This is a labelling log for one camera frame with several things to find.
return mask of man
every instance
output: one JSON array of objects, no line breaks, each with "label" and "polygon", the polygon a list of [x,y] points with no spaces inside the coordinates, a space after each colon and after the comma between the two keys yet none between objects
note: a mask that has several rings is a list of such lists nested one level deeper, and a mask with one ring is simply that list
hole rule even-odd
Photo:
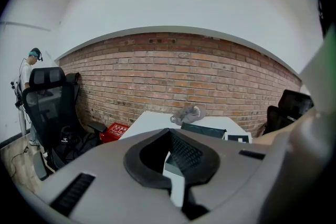
[{"label": "man", "polygon": [[[38,48],[34,48],[30,51],[27,61],[23,64],[21,71],[20,71],[20,77],[19,77],[21,92],[29,88],[29,78],[30,78],[30,74],[32,73],[32,65],[34,65],[37,62],[37,60],[40,60],[40,56],[41,56],[40,50]],[[36,137],[36,130],[32,122],[30,125],[29,143],[32,146],[39,145],[39,141]]]}]

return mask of red box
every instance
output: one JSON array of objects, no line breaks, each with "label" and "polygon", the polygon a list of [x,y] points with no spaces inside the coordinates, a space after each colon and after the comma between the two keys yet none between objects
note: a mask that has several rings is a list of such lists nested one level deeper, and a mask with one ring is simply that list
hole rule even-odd
[{"label": "red box", "polygon": [[120,123],[113,123],[104,133],[100,133],[100,139],[103,143],[108,143],[112,141],[119,140],[119,138],[128,130],[128,126],[120,124]]}]

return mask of desk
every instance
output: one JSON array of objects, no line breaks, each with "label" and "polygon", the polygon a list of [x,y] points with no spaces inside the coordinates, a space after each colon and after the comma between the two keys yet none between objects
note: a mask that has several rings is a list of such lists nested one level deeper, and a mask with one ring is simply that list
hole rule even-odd
[{"label": "desk", "polygon": [[[131,127],[121,136],[120,139],[131,137],[144,132],[149,132],[158,129],[172,128],[180,129],[181,126],[170,121],[173,114],[165,114],[158,112],[145,111],[141,116],[132,124]],[[192,124],[210,127],[216,129],[226,129],[227,134],[248,135],[237,123],[229,117],[222,116],[206,116],[199,121]]]}]

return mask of brick wall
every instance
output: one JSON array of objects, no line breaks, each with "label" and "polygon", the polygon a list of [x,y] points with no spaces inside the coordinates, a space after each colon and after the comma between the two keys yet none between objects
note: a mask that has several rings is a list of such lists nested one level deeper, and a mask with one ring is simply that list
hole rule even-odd
[{"label": "brick wall", "polygon": [[252,49],[191,34],[109,39],[72,52],[60,66],[81,73],[77,111],[83,124],[131,125],[143,111],[174,113],[196,103],[255,135],[283,90],[301,86],[289,70]]}]

